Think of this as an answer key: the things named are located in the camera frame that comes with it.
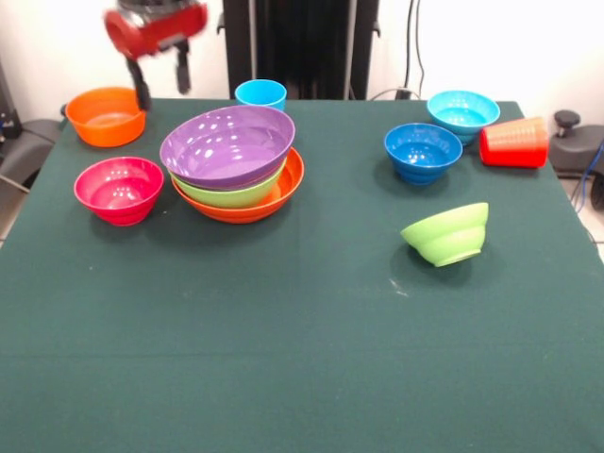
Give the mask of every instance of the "bowl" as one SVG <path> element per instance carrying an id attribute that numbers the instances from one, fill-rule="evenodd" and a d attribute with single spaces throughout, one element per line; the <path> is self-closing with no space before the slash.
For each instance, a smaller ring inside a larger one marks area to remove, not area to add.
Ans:
<path id="1" fill-rule="evenodd" d="M 235 90 L 238 104 L 284 110 L 287 89 L 274 80 L 258 78 L 242 83 Z"/>
<path id="2" fill-rule="evenodd" d="M 428 113 L 437 125 L 455 135 L 461 143 L 474 141 L 483 127 L 499 119 L 499 106 L 477 92 L 439 92 L 428 100 Z"/>
<path id="3" fill-rule="evenodd" d="M 460 140 L 442 127 L 411 123 L 395 127 L 384 139 L 396 172 L 410 184 L 428 185 L 461 157 Z"/>
<path id="4" fill-rule="evenodd" d="M 262 198 L 270 193 L 270 191 L 273 189 L 273 186 L 277 184 L 277 181 L 281 176 L 281 172 L 285 167 L 285 163 L 286 161 L 284 160 L 277 171 L 260 184 L 248 187 L 247 189 L 240 189 L 238 191 L 206 191 L 205 189 L 199 189 L 191 184 L 187 184 L 186 182 L 179 180 L 174 175 L 172 175 L 172 178 L 176 185 L 185 194 L 199 203 L 214 206 L 216 208 L 249 208 L 250 206 L 258 204 Z"/>
<path id="5" fill-rule="evenodd" d="M 134 142 L 143 134 L 146 118 L 129 88 L 84 92 L 67 104 L 65 116 L 82 141 L 102 148 Z"/>
<path id="6" fill-rule="evenodd" d="M 195 187 L 244 189 L 281 166 L 294 135 L 294 121 L 280 110 L 232 106 L 177 127 L 164 140 L 159 155 L 171 174 Z"/>
<path id="7" fill-rule="evenodd" d="M 436 267 L 478 255 L 484 245 L 489 204 L 447 210 L 401 231 L 401 236 Z"/>
<path id="8" fill-rule="evenodd" d="M 84 170 L 75 181 L 74 194 L 101 219 L 129 227 L 151 212 L 162 185 L 163 172 L 151 160 L 113 158 Z"/>
<path id="9" fill-rule="evenodd" d="M 251 224 L 280 210 L 294 196 L 303 178 L 304 161 L 297 151 L 292 148 L 277 184 L 273 186 L 271 192 L 258 205 L 251 208 L 226 210 L 204 205 L 187 196 L 187 194 L 180 190 L 174 180 L 172 183 L 176 191 L 187 203 L 209 218 L 228 224 Z"/>

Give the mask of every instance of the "white wall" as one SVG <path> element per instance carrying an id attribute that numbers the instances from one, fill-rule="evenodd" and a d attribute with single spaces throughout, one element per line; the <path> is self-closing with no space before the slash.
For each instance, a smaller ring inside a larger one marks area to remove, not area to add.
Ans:
<path id="1" fill-rule="evenodd" d="M 403 83 L 408 7 L 407 0 L 380 0 L 370 95 Z M 423 95 L 469 89 L 516 100 L 526 115 L 569 108 L 584 123 L 602 124 L 603 19 L 601 0 L 422 0 Z M 418 65 L 411 65 L 416 89 Z"/>
<path id="2" fill-rule="evenodd" d="M 224 33 L 215 34 L 222 0 L 207 3 L 210 24 L 192 42 L 190 96 L 227 97 Z M 0 58 L 24 119 L 58 117 L 60 105 L 90 88 L 130 85 L 123 58 L 110 44 L 101 19 L 114 4 L 0 0 Z M 370 95 L 404 79 L 408 4 L 380 0 L 382 38 L 374 39 Z M 67 17 L 76 21 L 68 24 Z M 604 2 L 596 0 L 422 0 L 424 97 L 466 88 L 517 100 L 527 115 L 550 116 L 570 108 L 585 123 L 604 123 L 602 18 Z M 170 54 L 143 61 L 153 95 L 180 96 L 175 61 Z M 411 75 L 416 88 L 415 62 Z"/>

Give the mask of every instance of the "bowl rim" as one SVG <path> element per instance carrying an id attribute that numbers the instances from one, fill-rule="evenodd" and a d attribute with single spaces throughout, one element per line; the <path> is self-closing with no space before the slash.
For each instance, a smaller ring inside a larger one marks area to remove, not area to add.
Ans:
<path id="1" fill-rule="evenodd" d="M 138 111 L 138 113 L 136 115 L 131 116 L 127 120 L 116 122 L 114 124 L 111 124 L 110 126 L 99 126 L 99 125 L 89 125 L 87 123 L 82 123 L 81 121 L 76 120 L 74 118 L 74 115 L 72 114 L 72 112 L 70 112 L 70 107 L 73 107 L 73 103 L 75 101 L 81 101 L 86 96 L 89 96 L 91 94 L 95 94 L 97 92 L 108 92 L 108 91 L 115 91 L 115 90 L 119 90 L 119 91 L 122 91 L 122 92 L 134 93 L 135 99 L 136 99 L 136 92 L 133 89 L 128 88 L 128 87 L 117 87 L 117 86 L 115 86 L 115 87 L 99 87 L 99 88 L 94 88 L 94 89 L 88 90 L 86 92 L 81 92 L 76 97 L 74 97 L 71 101 L 69 101 L 67 103 L 67 105 L 65 106 L 65 117 L 74 126 L 86 127 L 87 129 L 91 129 L 91 130 L 106 130 L 108 128 L 112 128 L 112 127 L 116 127 L 116 126 L 122 126 L 122 125 L 125 125 L 125 124 L 128 124 L 128 123 L 131 123 L 131 122 L 139 119 L 142 116 L 146 116 L 146 112 L 144 110 L 139 109 L 139 111 Z"/>
<path id="2" fill-rule="evenodd" d="M 250 104 L 242 100 L 242 98 L 239 96 L 240 89 L 244 88 L 245 85 L 252 85 L 256 82 L 270 82 L 273 85 L 277 85 L 283 90 L 283 94 L 281 95 L 281 97 L 278 98 L 277 101 L 269 102 L 267 104 Z M 251 80 L 246 80 L 245 82 L 239 84 L 239 86 L 235 89 L 235 99 L 237 99 L 239 102 L 242 102 L 246 106 L 270 107 L 280 104 L 281 102 L 287 99 L 287 88 L 285 88 L 285 85 L 283 85 L 282 83 L 279 83 L 276 80 L 272 80 L 270 78 L 252 78 Z"/>
<path id="3" fill-rule="evenodd" d="M 424 217 L 423 219 L 420 219 L 417 222 L 413 222 L 412 224 L 405 226 L 403 229 L 401 229 L 400 234 L 401 234 L 401 236 L 404 237 L 405 232 L 409 231 L 412 228 L 415 229 L 417 227 L 423 227 L 425 223 L 433 222 L 434 220 L 438 219 L 439 217 L 449 215 L 451 212 L 454 212 L 456 210 L 467 210 L 468 208 L 478 207 L 478 206 L 486 206 L 487 220 L 488 220 L 489 210 L 490 210 L 489 202 L 488 201 L 478 201 L 477 203 L 470 203 L 467 205 L 457 206 L 456 208 L 452 208 L 450 210 L 443 210 L 441 212 L 437 212 L 436 214 L 429 215 L 428 217 Z"/>
<path id="4" fill-rule="evenodd" d="M 454 143 L 456 145 L 458 145 L 459 153 L 457 154 L 457 156 L 453 160 L 451 160 L 451 161 L 449 161 L 447 163 L 441 163 L 440 165 L 417 165 L 415 163 L 410 163 L 410 162 L 407 162 L 405 160 L 402 160 L 398 156 L 395 156 L 390 149 L 388 149 L 388 145 L 387 145 L 386 142 L 388 141 L 388 137 L 390 137 L 390 135 L 392 133 L 394 133 L 395 131 L 397 131 L 400 128 L 405 128 L 405 127 L 408 127 L 408 126 L 428 126 L 429 128 L 434 128 L 434 129 L 438 130 L 439 132 L 444 133 L 445 135 L 448 135 L 448 136 L 452 137 L 454 139 L 453 140 Z M 444 127 L 436 126 L 436 125 L 431 125 L 430 123 L 406 123 L 404 125 L 398 125 L 398 126 L 393 127 L 392 129 L 390 129 L 388 131 L 388 133 L 384 137 L 384 147 L 386 148 L 386 152 L 388 153 L 388 156 L 391 157 L 391 159 L 394 159 L 394 160 L 396 160 L 398 162 L 404 163 L 405 165 L 410 165 L 412 167 L 418 167 L 418 168 L 430 168 L 430 169 L 447 168 L 447 167 L 450 167 L 451 165 L 453 165 L 455 162 L 457 162 L 461 158 L 461 155 L 463 154 L 463 144 L 461 144 L 461 140 L 459 139 L 459 137 L 457 135 L 455 135 L 450 130 L 445 129 Z"/>
<path id="5" fill-rule="evenodd" d="M 233 111 L 234 109 L 258 109 L 260 111 L 260 109 L 263 109 L 264 111 L 270 111 L 271 113 L 277 113 L 277 115 L 283 115 L 287 121 L 287 123 L 291 126 L 292 128 L 292 137 L 290 138 L 290 140 L 283 146 L 283 150 L 276 154 L 272 159 L 267 160 L 266 162 L 264 162 L 262 164 L 262 166 L 255 168 L 254 170 L 248 171 L 246 173 L 242 173 L 236 176 L 229 176 L 229 177 L 214 177 L 214 178 L 197 178 L 197 177 L 191 177 L 191 176 L 186 176 L 186 175 L 181 175 L 179 172 L 175 171 L 175 169 L 173 168 L 172 165 L 168 165 L 166 163 L 166 158 L 165 158 L 165 153 L 166 153 L 166 149 L 167 149 L 167 142 L 168 139 L 170 138 L 170 136 L 175 133 L 177 130 L 181 129 L 182 127 L 187 126 L 189 123 L 192 123 L 194 121 L 199 120 L 200 118 L 207 116 L 209 114 L 213 114 L 213 113 L 218 113 L 218 112 L 222 112 L 225 110 L 231 110 Z M 252 105 L 248 105 L 248 104 L 242 104 L 242 105 L 234 105 L 234 106 L 226 106 L 226 107 L 220 107 L 219 109 L 212 109 L 212 110 L 208 110 L 205 111 L 199 115 L 194 116 L 193 118 L 185 121 L 184 123 L 176 126 L 174 129 L 172 129 L 167 135 L 166 137 L 163 139 L 163 141 L 161 142 L 161 146 L 159 147 L 159 159 L 161 160 L 161 163 L 168 169 L 168 171 L 170 173 L 174 173 L 176 176 L 178 176 L 179 179 L 181 180 L 185 180 L 187 181 L 189 184 L 194 184 L 193 181 L 196 181 L 196 183 L 200 184 L 200 185 L 214 185 L 217 182 L 222 182 L 225 185 L 231 184 L 233 183 L 233 181 L 236 181 L 242 177 L 246 177 L 255 173 L 262 173 L 263 171 L 266 171 L 268 168 L 270 168 L 271 164 L 275 163 L 275 161 L 279 160 L 280 158 L 282 158 L 283 156 L 287 156 L 287 154 L 290 152 L 290 148 L 292 148 L 292 145 L 294 144 L 294 140 L 295 140 L 295 123 L 294 120 L 292 119 L 292 117 L 290 115 L 288 115 L 287 113 L 285 113 L 282 110 L 279 109 L 273 109 L 272 107 L 265 107 L 265 106 L 252 106 Z"/>
<path id="6" fill-rule="evenodd" d="M 158 187 L 153 191 L 153 193 L 151 195 L 146 196 L 145 199 L 139 201 L 138 203 L 134 203 L 132 205 L 128 205 L 128 206 L 126 206 L 124 208 L 120 208 L 118 210 L 112 210 L 112 209 L 109 209 L 109 208 L 104 207 L 104 206 L 94 205 L 92 203 L 89 203 L 88 201 L 85 201 L 81 196 L 79 196 L 79 193 L 77 192 L 77 184 L 79 183 L 80 179 L 82 177 L 84 177 L 84 175 L 86 175 L 88 172 L 90 172 L 94 168 L 100 166 L 101 164 L 104 164 L 104 163 L 107 163 L 107 162 L 111 162 L 111 161 L 117 161 L 117 160 L 136 160 L 138 162 L 144 162 L 144 163 L 149 164 L 151 166 L 151 168 L 154 168 L 154 169 L 156 169 L 159 172 L 159 184 L 158 184 Z M 93 165 L 90 165 L 90 166 L 86 167 L 79 174 L 79 176 L 75 179 L 75 182 L 74 182 L 74 195 L 75 195 L 75 198 L 77 198 L 77 201 L 79 201 L 82 205 L 84 205 L 86 208 L 88 208 L 90 210 L 102 210 L 102 211 L 119 212 L 120 210 L 130 210 L 132 208 L 137 208 L 139 206 L 144 205 L 145 203 L 148 203 L 149 200 L 152 200 L 153 198 L 155 198 L 156 196 L 159 195 L 159 193 L 161 192 L 161 188 L 163 187 L 164 181 L 165 181 L 165 176 L 163 175 L 163 172 L 161 171 L 161 167 L 159 165 L 157 165 L 154 161 L 149 160 L 149 159 L 145 159 L 145 158 L 139 158 L 137 156 L 118 156 L 118 157 L 115 157 L 115 158 L 109 158 L 109 159 L 99 160 L 97 163 L 94 163 Z"/>
<path id="7" fill-rule="evenodd" d="M 438 98 L 439 96 L 442 96 L 442 95 L 445 95 L 445 94 L 450 94 L 450 93 L 453 93 L 453 92 L 460 92 L 460 93 L 464 93 L 464 94 L 472 94 L 473 96 L 480 97 L 483 100 L 487 101 L 491 105 L 495 106 L 495 109 L 496 109 L 495 118 L 492 121 L 491 120 L 487 120 L 487 121 L 485 121 L 483 123 L 480 123 L 479 125 L 471 125 L 471 126 L 469 126 L 469 125 L 456 125 L 454 123 L 449 123 L 448 121 L 440 119 L 438 117 L 438 113 L 435 111 L 435 109 L 433 107 L 434 99 Z M 443 92 L 437 92 L 436 94 L 434 94 L 432 97 L 429 98 L 429 100 L 426 102 L 426 106 L 428 108 L 429 114 L 432 117 L 437 118 L 438 121 L 441 121 L 441 122 L 443 122 L 445 124 L 452 125 L 454 127 L 458 127 L 459 129 L 476 129 L 476 128 L 481 128 L 481 127 L 486 127 L 488 125 L 491 125 L 495 121 L 497 121 L 499 119 L 499 117 L 501 116 L 501 108 L 496 103 L 496 101 L 494 101 L 493 99 L 491 99 L 488 96 L 485 96 L 484 94 L 481 94 L 479 92 L 472 92 L 470 90 L 445 90 Z"/>
<path id="8" fill-rule="evenodd" d="M 180 196 L 182 196 L 182 198 L 184 198 L 184 200 L 189 203 L 192 206 L 197 206 L 197 207 L 201 207 L 204 209 L 208 209 L 210 212 L 229 212 L 229 213 L 233 213 L 233 212 L 237 212 L 240 214 L 256 214 L 256 213 L 260 213 L 261 211 L 266 210 L 267 208 L 273 207 L 279 203 L 281 203 L 283 200 L 287 200 L 289 199 L 294 193 L 296 193 L 296 191 L 298 190 L 298 188 L 300 187 L 300 184 L 302 184 L 302 181 L 304 180 L 304 174 L 306 173 L 306 165 L 304 164 L 304 160 L 302 159 L 302 156 L 300 156 L 300 153 L 297 152 L 297 150 L 292 146 L 291 150 L 290 150 L 290 154 L 292 156 L 294 156 L 294 158 L 296 160 L 298 160 L 300 162 L 300 176 L 297 179 L 297 181 L 295 182 L 295 184 L 292 186 L 292 188 L 285 194 L 282 194 L 277 200 L 273 200 L 270 203 L 266 203 L 264 205 L 256 205 L 256 206 L 251 206 L 249 208 L 234 208 L 234 209 L 228 209 L 228 208 L 216 208 L 214 206 L 211 205 L 206 205 L 205 203 L 200 203 L 198 201 L 193 200 L 192 198 L 190 198 L 187 194 L 185 194 L 182 189 L 180 189 L 176 183 L 174 181 L 172 181 L 173 186 L 175 186 L 176 191 L 178 192 L 178 194 Z"/>
<path id="9" fill-rule="evenodd" d="M 242 195 L 244 193 L 251 192 L 251 191 L 259 188 L 260 186 L 264 186 L 265 184 L 268 184 L 269 181 L 271 181 L 272 179 L 275 180 L 274 182 L 277 182 L 278 179 L 281 177 L 281 173 L 285 169 L 285 165 L 286 164 L 287 164 L 287 158 L 284 159 L 283 162 L 281 162 L 281 164 L 277 167 L 277 169 L 275 170 L 274 173 L 272 173 L 271 175 L 269 175 L 263 181 L 259 182 L 258 184 L 254 184 L 253 186 L 245 187 L 243 189 L 236 189 L 234 191 L 212 191 L 212 190 L 208 190 L 208 189 L 203 189 L 201 187 L 196 187 L 193 184 L 189 184 L 187 181 L 183 181 L 177 175 L 174 175 L 169 170 L 168 170 L 168 173 L 170 174 L 170 177 L 172 179 L 176 180 L 175 183 L 178 184 L 178 185 L 186 186 L 187 188 L 191 188 L 195 192 L 199 192 L 199 193 L 202 193 L 202 194 L 207 194 L 207 195 L 212 195 L 212 196 L 219 195 L 219 196 L 222 197 L 223 194 L 224 195 Z"/>

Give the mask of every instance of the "purple bowl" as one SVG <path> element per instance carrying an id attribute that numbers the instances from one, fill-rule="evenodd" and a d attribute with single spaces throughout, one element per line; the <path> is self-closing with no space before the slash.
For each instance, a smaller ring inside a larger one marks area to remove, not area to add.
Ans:
<path id="1" fill-rule="evenodd" d="M 277 109 L 233 106 L 199 115 L 170 132 L 159 157 L 171 173 L 209 190 L 242 189 L 287 157 L 294 121 Z"/>

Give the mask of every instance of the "orange bowl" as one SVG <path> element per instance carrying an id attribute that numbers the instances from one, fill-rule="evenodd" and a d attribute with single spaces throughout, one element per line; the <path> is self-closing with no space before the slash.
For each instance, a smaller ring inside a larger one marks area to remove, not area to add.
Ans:
<path id="1" fill-rule="evenodd" d="M 134 142 L 143 134 L 146 117 L 129 88 L 84 92 L 67 105 L 65 115 L 84 142 L 101 148 Z"/>
<path id="2" fill-rule="evenodd" d="M 251 224 L 280 210 L 281 207 L 294 196 L 294 193 L 300 186 L 303 178 L 304 161 L 298 152 L 292 148 L 290 154 L 287 156 L 285 168 L 283 169 L 277 184 L 273 186 L 273 190 L 260 201 L 258 205 L 251 208 L 226 210 L 204 205 L 193 200 L 181 191 L 174 182 L 174 179 L 172 179 L 172 185 L 187 203 L 202 214 L 207 215 L 210 219 L 226 222 L 228 224 Z"/>

